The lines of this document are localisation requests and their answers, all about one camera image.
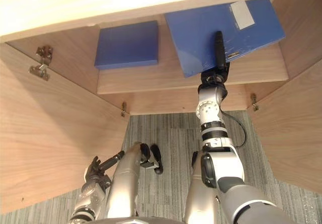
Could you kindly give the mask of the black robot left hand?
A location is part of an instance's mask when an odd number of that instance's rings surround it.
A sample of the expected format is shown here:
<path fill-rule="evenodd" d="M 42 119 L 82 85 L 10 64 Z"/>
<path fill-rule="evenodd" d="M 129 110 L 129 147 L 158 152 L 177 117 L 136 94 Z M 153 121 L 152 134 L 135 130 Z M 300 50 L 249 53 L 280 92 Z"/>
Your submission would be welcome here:
<path fill-rule="evenodd" d="M 111 158 L 107 159 L 104 162 L 99 160 L 98 156 L 95 156 L 85 171 L 85 182 L 89 182 L 90 180 L 98 180 L 99 182 L 110 182 L 110 178 L 105 172 L 117 164 L 125 152 L 120 151 Z"/>

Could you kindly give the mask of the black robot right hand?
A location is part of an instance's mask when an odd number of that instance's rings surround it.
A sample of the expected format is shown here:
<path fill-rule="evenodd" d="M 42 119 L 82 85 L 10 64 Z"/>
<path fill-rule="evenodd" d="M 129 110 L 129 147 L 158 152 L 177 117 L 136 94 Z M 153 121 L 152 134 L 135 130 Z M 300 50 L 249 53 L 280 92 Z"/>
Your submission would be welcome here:
<path fill-rule="evenodd" d="M 214 39 L 215 67 L 201 73 L 202 83 L 219 82 L 224 84 L 228 79 L 230 62 L 226 61 L 223 34 L 215 33 Z"/>

